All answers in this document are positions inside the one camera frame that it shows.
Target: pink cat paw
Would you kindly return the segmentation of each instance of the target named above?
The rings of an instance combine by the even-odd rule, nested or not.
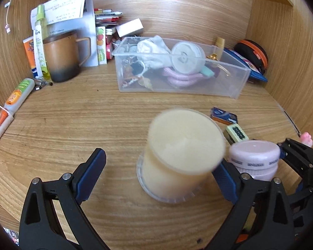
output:
[[[312,140],[312,136],[305,132],[300,136],[300,142],[308,147],[312,147],[313,146],[313,140]]]

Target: plastic cup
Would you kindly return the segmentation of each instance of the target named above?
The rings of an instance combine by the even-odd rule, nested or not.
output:
[[[156,200],[183,202],[199,192],[224,153],[224,136],[212,119],[190,109],[167,110],[149,127],[137,176]]]

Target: transparent storage box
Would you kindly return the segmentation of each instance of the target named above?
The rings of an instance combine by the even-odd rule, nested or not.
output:
[[[138,52],[137,44],[146,39],[149,37],[126,37],[112,53],[121,92],[190,93],[236,99],[249,77],[250,69],[225,51],[220,61],[207,59],[221,51],[216,46],[163,39],[171,54],[146,52],[150,50],[141,48],[142,43],[139,50],[145,52]]]

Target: wooden desk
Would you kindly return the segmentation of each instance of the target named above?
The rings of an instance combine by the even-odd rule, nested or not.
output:
[[[120,93],[111,62],[88,68],[73,80],[29,96],[0,140],[0,204],[20,219],[34,177],[56,180],[65,172],[73,172],[96,147],[101,147],[107,153],[107,165],[82,208],[112,250],[203,248],[232,207],[223,199],[213,177],[198,197],[168,205],[153,200],[142,190],[135,165],[149,124],[160,111],[187,107],[208,115],[213,106],[237,114],[250,138],[297,140],[291,123],[259,85],[247,84],[238,100]],[[282,161],[277,176],[288,190],[298,179]],[[68,232],[61,211],[58,216]],[[199,238],[203,242],[197,245]]]

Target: white cloth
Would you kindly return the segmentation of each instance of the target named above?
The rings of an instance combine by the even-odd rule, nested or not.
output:
[[[137,55],[137,58],[144,62],[148,69],[160,69],[172,66],[170,49],[166,46],[160,36],[151,37],[140,41],[137,44],[137,52],[151,55]]]

